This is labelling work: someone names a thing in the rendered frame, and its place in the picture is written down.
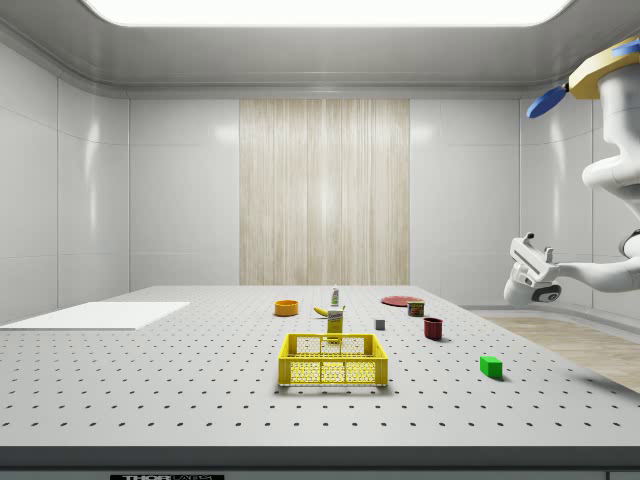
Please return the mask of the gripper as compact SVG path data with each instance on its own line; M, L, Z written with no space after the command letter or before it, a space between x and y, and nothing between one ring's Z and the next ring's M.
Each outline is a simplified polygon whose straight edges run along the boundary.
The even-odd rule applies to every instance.
M511 279L528 286L551 284L559 276L559 266L553 262L553 249L536 249L531 244L533 238L534 234L529 232L525 237L512 240L510 255L515 264Z

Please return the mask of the drone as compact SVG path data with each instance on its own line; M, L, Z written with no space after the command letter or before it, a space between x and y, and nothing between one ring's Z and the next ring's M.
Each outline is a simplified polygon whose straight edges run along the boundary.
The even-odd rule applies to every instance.
M536 118L554 108L570 92L576 99L599 99L598 82L605 75L640 63L640 36L619 42L587 58L567 83L556 86L537 98L528 108L527 117Z

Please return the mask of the yellow basket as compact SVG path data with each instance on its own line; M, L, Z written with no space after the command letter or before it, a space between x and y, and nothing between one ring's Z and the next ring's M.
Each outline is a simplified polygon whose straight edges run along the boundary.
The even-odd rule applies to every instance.
M286 335L279 385L387 385L388 356L374 334Z

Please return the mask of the white board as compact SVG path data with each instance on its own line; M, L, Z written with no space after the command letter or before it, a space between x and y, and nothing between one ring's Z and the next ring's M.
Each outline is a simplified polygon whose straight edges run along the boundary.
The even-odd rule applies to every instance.
M0 326L0 330L138 330L189 302L88 302Z

